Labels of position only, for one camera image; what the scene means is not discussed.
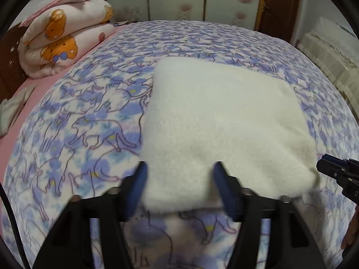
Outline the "person's right hand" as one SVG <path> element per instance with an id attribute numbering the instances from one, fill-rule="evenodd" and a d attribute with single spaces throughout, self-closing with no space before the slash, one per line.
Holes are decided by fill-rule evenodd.
<path id="1" fill-rule="evenodd" d="M 346 249 L 347 246 L 352 245 L 358 235 L 358 205 L 355 207 L 354 215 L 349 223 L 348 229 L 341 242 L 341 249 Z"/>

